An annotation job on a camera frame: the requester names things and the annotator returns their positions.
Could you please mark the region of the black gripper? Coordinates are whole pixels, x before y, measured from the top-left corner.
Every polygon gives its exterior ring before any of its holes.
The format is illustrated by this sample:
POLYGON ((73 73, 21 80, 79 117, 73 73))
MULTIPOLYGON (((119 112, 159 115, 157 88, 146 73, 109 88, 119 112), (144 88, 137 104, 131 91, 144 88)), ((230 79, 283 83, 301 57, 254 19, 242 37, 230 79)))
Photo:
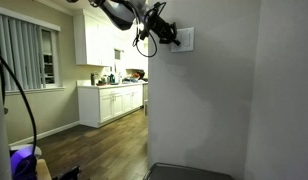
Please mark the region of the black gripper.
POLYGON ((177 28, 175 22, 169 24, 159 15, 152 14, 147 20, 147 27, 158 36, 160 44, 174 43, 175 45, 180 46, 181 42, 177 40, 177 28))

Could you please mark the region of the dark grey robot base plate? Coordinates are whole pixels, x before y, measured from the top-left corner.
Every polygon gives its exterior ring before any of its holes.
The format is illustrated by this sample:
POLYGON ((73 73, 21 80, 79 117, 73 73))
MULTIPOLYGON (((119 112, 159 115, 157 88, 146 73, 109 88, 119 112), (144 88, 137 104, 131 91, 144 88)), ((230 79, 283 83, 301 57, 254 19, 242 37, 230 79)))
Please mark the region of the dark grey robot base plate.
POLYGON ((192 167, 155 163, 143 180, 235 180, 232 176, 192 167))

